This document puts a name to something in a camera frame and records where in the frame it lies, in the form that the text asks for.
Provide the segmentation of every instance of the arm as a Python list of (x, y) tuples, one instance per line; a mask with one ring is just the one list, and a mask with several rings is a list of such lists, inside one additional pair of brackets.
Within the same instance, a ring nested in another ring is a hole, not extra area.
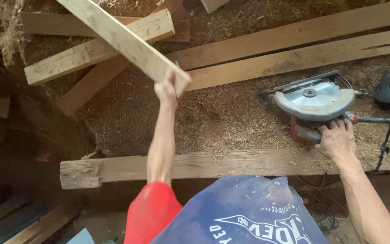
[(154, 90), (160, 100), (160, 109), (147, 155), (147, 183), (162, 181), (171, 185), (171, 169), (176, 152), (174, 120), (177, 99), (174, 80), (174, 72), (168, 71), (163, 82), (154, 84)]
[(361, 243), (390, 243), (390, 214), (355, 156), (356, 142), (349, 120), (318, 128), (322, 141), (316, 149), (337, 165), (351, 220)]

